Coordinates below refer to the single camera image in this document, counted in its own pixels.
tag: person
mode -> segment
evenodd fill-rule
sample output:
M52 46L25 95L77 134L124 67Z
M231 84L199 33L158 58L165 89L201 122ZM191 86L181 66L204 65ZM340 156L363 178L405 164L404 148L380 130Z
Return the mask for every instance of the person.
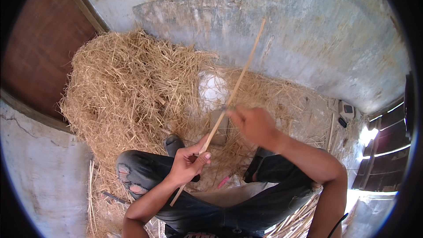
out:
M227 115L247 140L259 145L244 176L249 183L246 185L272 182L274 186L226 206L183 191L171 207L177 189L198 181L203 166L211 160L209 152L194 156L208 135L190 147L171 135L165 140L169 156L130 150L118 157L119 179L136 199L124 216L122 237L148 237L143 226L153 216L166 223L165 234L172 238L261 237L266 229L304 205L316 184L323 190L307 237L341 237L347 190L345 167L326 151L278 131L263 108L237 105Z

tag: black cable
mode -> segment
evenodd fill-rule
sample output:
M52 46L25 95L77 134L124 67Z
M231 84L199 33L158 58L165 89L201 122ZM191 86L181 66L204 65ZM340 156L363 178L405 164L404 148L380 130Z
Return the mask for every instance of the black cable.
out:
M333 232L335 231L336 227L338 227L338 225L341 223L341 221L345 220L345 218L348 216L348 213L345 213L344 216L342 216L342 218L335 224L335 227L332 229L332 231L330 232L330 234L327 236L327 238L330 238L333 234Z

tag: pink object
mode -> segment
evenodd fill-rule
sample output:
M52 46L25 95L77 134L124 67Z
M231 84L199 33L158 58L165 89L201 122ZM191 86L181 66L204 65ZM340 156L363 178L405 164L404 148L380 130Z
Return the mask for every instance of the pink object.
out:
M220 181L219 185L217 185L217 188L218 189L221 188L228 180L229 180L229 176L227 175L222 181Z

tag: left hand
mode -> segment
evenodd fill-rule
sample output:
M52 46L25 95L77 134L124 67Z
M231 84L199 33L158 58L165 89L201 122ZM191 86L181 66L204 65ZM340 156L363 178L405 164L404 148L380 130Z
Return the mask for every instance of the left hand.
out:
M210 163L209 152L203 152L196 159L194 158L194 154L199 153L208 136L208 134L204 135L196 145L177 150L171 171L166 177L169 182L180 187L190 182L193 177L201 173L205 164Z

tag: leg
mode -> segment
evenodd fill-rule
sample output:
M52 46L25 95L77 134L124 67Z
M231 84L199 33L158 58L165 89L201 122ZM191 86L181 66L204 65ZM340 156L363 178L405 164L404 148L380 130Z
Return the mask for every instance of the leg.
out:
M256 177L257 181L278 185L227 208L226 226L264 231L303 206L313 194L313 180L280 155L265 157Z
M134 199L138 199L167 176L172 164L172 157L130 150L119 155L116 170L125 188ZM187 232L222 225L222 209L203 202L187 192L183 192L171 207L169 204L175 194L176 192L156 215L172 229Z

